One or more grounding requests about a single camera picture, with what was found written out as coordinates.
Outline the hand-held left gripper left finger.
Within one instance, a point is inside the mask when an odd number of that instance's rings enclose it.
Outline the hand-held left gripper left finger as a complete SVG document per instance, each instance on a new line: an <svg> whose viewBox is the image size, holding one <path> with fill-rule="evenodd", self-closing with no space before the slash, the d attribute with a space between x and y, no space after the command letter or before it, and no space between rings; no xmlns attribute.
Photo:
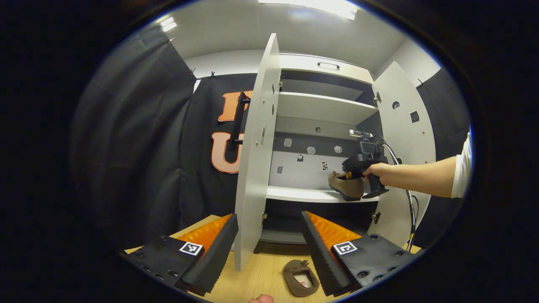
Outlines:
<svg viewBox="0 0 539 303"><path fill-rule="evenodd" d="M179 237L160 236L122 257L161 283L203 297L220 277L237 232L231 213Z"/></svg>

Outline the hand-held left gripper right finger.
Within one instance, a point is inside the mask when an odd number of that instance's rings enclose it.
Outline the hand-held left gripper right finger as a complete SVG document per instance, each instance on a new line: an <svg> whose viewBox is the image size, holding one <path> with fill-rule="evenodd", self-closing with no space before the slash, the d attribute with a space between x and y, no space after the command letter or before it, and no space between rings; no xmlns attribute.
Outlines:
<svg viewBox="0 0 539 303"><path fill-rule="evenodd" d="M326 296L370 287L417 257L378 234L362 236L308 211L302 233Z"/></svg>

